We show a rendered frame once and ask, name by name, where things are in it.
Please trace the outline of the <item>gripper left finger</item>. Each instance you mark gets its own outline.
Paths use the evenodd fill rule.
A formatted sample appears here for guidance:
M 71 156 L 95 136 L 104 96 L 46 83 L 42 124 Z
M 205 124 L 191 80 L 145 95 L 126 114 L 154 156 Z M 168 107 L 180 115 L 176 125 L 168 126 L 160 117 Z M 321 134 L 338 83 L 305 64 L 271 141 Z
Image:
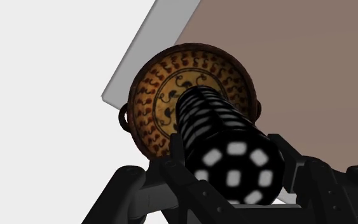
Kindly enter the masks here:
M 169 224 L 244 224 L 236 209 L 205 180 L 184 166 L 179 134 L 170 137 L 170 155 L 152 161 L 155 171 L 176 196 L 177 205 L 164 209 Z M 115 171 L 81 224 L 144 224 L 148 213 L 130 216 L 130 204 L 146 182 L 146 171 L 126 165 Z

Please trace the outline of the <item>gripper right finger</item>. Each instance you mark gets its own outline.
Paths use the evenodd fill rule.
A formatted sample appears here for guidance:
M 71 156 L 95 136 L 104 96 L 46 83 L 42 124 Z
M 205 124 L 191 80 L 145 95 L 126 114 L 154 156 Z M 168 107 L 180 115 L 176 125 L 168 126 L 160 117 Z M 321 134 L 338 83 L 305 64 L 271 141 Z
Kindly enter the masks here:
M 279 134 L 268 138 L 285 160 L 286 192 L 313 212 L 315 224 L 358 224 L 358 165 L 337 171 L 319 158 L 301 155 Z

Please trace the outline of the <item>black cylinder with white patches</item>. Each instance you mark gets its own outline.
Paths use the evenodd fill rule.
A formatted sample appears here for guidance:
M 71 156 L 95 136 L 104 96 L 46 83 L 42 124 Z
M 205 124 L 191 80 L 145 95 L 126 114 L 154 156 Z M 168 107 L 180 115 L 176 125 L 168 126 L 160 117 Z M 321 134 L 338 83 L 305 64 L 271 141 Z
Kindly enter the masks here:
M 187 89 L 176 103 L 185 166 L 231 204 L 269 205 L 283 187 L 277 146 L 212 87 Z

